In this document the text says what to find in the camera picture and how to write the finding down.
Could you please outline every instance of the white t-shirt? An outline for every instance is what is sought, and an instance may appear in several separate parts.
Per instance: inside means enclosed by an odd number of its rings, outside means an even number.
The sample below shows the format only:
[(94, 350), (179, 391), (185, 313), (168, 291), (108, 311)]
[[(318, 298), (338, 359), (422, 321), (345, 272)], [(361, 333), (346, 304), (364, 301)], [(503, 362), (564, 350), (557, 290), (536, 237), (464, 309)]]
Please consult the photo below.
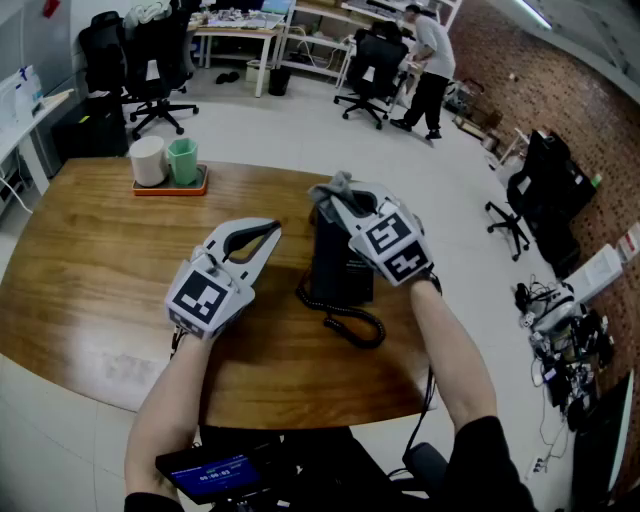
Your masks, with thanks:
[(420, 50), (428, 46), (433, 54), (427, 59), (425, 73), (453, 78), (456, 69), (456, 59), (453, 56), (451, 41), (446, 29), (436, 20), (428, 16), (418, 16), (416, 20), (416, 39)]

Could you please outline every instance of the red brick wall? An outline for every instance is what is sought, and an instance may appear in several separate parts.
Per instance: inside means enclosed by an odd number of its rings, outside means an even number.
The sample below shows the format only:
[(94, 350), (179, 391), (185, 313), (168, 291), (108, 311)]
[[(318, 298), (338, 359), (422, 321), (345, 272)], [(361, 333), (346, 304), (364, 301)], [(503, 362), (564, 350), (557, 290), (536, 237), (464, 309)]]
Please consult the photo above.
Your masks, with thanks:
[[(504, 118), (503, 144), (514, 128), (552, 129), (588, 176), (602, 184), (571, 229), (586, 261), (640, 219), (640, 106), (573, 56), (524, 32), (485, 0), (465, 0), (450, 30), (457, 78), (486, 87), (483, 102)], [(514, 73), (518, 82), (509, 80)], [(599, 376), (606, 390), (635, 368), (632, 424), (618, 491), (640, 477), (640, 257), (593, 306), (606, 314), (615, 339), (613, 363)]]

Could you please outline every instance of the ceiling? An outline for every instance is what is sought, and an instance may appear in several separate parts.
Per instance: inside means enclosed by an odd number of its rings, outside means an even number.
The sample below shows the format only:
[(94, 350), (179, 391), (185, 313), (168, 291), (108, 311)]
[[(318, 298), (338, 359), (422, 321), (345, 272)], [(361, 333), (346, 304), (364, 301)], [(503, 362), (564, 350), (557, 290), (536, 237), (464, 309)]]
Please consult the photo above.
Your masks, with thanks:
[(515, 0), (488, 0), (524, 30), (575, 55), (640, 103), (640, 0), (527, 0), (552, 30)]

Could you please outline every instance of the green cup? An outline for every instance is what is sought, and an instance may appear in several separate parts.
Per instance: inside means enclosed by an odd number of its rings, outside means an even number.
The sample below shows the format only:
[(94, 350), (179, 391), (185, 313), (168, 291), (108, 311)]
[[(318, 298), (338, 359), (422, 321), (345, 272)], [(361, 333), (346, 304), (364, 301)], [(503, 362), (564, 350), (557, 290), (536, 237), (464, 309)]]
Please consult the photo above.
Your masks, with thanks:
[(198, 176), (198, 143), (191, 139), (174, 140), (169, 145), (168, 153), (176, 183), (193, 183)]

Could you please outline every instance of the black shoe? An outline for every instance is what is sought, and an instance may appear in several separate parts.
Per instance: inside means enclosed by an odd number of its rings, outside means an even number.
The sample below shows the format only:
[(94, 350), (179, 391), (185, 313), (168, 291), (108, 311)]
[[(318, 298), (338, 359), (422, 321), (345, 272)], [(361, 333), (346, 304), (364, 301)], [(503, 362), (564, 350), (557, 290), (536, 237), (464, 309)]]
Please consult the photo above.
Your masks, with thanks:
[(395, 126), (396, 128), (400, 128), (401, 130), (404, 130), (405, 132), (410, 132), (411, 131), (411, 126), (409, 126), (407, 123), (405, 123), (404, 119), (392, 119), (389, 122), (393, 126)]
[(442, 135), (440, 135), (440, 130), (429, 130), (429, 133), (427, 133), (427, 136), (425, 137), (425, 139), (427, 140), (434, 140), (434, 139), (441, 139), (441, 138), (442, 138)]

